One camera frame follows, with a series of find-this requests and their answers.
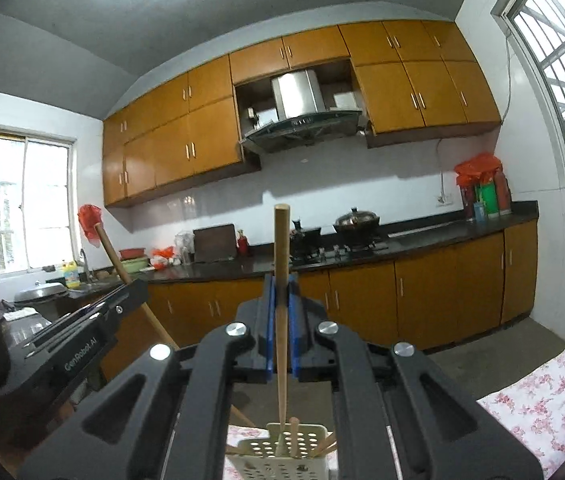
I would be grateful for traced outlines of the wooden lower kitchen cabinets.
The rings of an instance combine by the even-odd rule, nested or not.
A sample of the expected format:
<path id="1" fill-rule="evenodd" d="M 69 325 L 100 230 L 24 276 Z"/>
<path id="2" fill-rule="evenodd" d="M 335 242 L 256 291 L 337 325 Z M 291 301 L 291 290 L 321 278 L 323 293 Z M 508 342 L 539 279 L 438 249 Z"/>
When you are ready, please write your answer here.
<path id="1" fill-rule="evenodd" d="M 478 226 L 453 222 L 390 237 L 380 252 L 329 256 L 297 266 L 302 295 L 330 320 L 389 346 L 406 340 L 439 349 L 488 333 L 534 307 L 537 214 L 511 214 Z M 148 304 L 180 347 L 227 324 L 239 304 L 260 296 L 268 256 L 174 266 L 137 276 Z"/>

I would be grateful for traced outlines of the wall power socket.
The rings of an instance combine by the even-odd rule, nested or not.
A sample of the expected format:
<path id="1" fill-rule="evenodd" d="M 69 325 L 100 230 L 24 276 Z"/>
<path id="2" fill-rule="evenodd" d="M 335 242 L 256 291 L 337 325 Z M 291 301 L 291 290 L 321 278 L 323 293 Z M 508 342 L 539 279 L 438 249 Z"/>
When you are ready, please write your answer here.
<path id="1" fill-rule="evenodd" d="M 453 205 L 453 196 L 442 194 L 436 199 L 436 206 L 438 207 L 448 207 Z"/>

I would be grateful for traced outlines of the red hanging plastic bag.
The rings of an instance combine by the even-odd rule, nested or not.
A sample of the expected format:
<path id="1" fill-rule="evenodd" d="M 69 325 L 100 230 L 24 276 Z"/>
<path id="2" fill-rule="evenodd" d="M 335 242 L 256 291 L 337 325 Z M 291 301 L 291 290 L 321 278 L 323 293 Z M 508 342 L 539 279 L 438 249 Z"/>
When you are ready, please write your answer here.
<path id="1" fill-rule="evenodd" d="M 96 225 L 102 222 L 101 209 L 92 204 L 85 204 L 78 209 L 78 223 L 86 240 L 92 246 L 100 246 L 100 237 L 96 230 Z"/>

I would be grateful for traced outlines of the orange plastic bag on counter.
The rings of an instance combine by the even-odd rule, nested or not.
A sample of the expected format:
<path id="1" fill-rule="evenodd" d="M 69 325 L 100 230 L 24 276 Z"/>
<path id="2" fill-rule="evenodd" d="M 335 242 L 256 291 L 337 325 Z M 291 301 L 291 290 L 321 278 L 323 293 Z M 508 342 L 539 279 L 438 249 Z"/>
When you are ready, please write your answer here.
<path id="1" fill-rule="evenodd" d="M 461 188 L 479 185 L 503 169 L 501 160 L 491 153 L 480 153 L 455 166 L 456 183 Z"/>

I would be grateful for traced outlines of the green and red basins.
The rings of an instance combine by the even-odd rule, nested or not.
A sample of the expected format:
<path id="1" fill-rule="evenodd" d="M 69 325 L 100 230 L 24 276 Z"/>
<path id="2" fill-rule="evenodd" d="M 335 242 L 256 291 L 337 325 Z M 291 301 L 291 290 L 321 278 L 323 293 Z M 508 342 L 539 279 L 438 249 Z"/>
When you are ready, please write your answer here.
<path id="1" fill-rule="evenodd" d="M 145 248 L 121 249 L 120 259 L 123 268 L 129 274 L 140 272 L 149 266 L 149 257 Z"/>

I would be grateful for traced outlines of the black wok on stove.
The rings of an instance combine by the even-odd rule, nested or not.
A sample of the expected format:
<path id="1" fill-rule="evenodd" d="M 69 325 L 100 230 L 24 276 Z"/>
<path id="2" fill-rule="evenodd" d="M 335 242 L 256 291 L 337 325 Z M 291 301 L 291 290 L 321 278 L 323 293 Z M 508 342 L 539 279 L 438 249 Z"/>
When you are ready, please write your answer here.
<path id="1" fill-rule="evenodd" d="M 293 220 L 290 232 L 290 252 L 293 260 L 309 260 L 319 255 L 321 247 L 321 229 L 305 229 L 301 221 Z"/>

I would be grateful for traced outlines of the chrome sink faucet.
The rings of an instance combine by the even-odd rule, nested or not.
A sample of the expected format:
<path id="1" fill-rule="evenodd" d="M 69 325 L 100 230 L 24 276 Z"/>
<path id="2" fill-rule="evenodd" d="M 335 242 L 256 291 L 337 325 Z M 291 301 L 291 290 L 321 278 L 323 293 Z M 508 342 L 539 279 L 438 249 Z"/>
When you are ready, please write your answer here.
<path id="1" fill-rule="evenodd" d="M 94 274 L 92 273 L 92 270 L 90 270 L 88 258 L 84 248 L 80 249 L 80 256 L 82 258 L 82 267 L 85 274 L 85 280 L 87 283 L 93 283 L 95 281 L 95 277 Z"/>

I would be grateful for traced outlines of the steel range hood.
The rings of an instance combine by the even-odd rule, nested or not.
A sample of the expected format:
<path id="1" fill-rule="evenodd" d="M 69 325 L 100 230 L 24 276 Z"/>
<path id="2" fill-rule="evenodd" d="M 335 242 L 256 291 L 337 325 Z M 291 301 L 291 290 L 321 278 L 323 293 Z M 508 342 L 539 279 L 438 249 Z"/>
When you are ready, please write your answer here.
<path id="1" fill-rule="evenodd" d="M 240 84 L 240 144 L 269 155 L 365 134 L 365 103 L 350 62 L 333 62 Z"/>

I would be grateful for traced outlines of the dark cutting board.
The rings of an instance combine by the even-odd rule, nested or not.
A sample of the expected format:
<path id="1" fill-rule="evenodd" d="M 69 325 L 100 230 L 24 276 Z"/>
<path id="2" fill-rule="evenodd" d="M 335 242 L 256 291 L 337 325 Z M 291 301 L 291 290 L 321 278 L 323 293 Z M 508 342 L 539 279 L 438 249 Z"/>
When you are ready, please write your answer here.
<path id="1" fill-rule="evenodd" d="M 232 223 L 194 230 L 196 263 L 229 261 L 236 257 L 236 228 Z"/>

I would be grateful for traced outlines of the black gas stove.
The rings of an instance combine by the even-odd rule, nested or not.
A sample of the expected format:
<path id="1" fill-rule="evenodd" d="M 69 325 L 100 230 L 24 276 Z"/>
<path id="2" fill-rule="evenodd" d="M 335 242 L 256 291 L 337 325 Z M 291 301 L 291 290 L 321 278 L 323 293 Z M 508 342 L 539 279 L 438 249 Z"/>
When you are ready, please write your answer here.
<path id="1" fill-rule="evenodd" d="M 293 260 L 290 258 L 291 266 L 311 266 L 312 264 L 327 264 L 333 262 L 352 261 L 354 259 L 368 258 L 380 255 L 389 249 L 389 240 L 375 240 L 367 247 L 348 247 L 333 245 L 320 247 L 319 255 L 309 260 Z"/>

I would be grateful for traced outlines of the red sauce bottle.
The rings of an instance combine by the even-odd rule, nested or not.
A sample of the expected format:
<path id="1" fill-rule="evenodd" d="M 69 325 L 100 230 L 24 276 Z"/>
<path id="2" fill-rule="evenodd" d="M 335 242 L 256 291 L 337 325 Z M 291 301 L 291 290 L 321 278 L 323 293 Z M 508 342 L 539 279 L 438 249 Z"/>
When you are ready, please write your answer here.
<path id="1" fill-rule="evenodd" d="M 249 257 L 251 248 L 248 238 L 244 235 L 242 230 L 238 231 L 237 249 L 240 257 Z"/>

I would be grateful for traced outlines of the lidded black wok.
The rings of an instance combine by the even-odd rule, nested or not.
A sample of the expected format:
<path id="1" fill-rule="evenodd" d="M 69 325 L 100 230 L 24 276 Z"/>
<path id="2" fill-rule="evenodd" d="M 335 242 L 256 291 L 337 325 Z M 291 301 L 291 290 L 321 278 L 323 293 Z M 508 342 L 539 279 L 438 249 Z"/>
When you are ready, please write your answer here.
<path id="1" fill-rule="evenodd" d="M 333 223 L 334 231 L 348 247 L 370 246 L 377 237 L 379 226 L 378 214 L 368 210 L 358 210 L 356 207 Z"/>

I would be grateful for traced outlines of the floral pink tablecloth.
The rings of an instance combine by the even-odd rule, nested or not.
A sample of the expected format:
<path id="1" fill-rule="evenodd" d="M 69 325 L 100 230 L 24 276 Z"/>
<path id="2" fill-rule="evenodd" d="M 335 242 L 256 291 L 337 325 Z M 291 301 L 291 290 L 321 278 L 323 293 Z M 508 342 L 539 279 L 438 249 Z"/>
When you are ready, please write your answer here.
<path id="1" fill-rule="evenodd" d="M 536 455 L 546 479 L 565 462 L 565 349 L 479 403 Z"/>

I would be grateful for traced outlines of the yellow detergent bottle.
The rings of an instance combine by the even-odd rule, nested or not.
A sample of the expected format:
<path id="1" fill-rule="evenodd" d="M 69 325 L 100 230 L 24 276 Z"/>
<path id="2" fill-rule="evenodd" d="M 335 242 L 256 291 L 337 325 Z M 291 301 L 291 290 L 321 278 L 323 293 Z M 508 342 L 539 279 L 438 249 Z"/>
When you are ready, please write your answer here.
<path id="1" fill-rule="evenodd" d="M 81 286 L 80 272 L 74 260 L 62 264 L 62 273 L 68 289 L 77 289 Z"/>

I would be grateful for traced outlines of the grey round pot lid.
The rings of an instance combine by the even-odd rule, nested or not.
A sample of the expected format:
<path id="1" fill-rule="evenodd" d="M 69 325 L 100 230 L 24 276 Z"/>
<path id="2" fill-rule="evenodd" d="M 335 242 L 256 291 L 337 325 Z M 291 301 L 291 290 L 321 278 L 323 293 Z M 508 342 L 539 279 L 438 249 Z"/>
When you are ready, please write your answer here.
<path id="1" fill-rule="evenodd" d="M 68 289 L 61 283 L 36 283 L 33 287 L 16 293 L 13 303 L 19 307 L 38 308 L 42 304 L 58 304 L 68 296 Z"/>

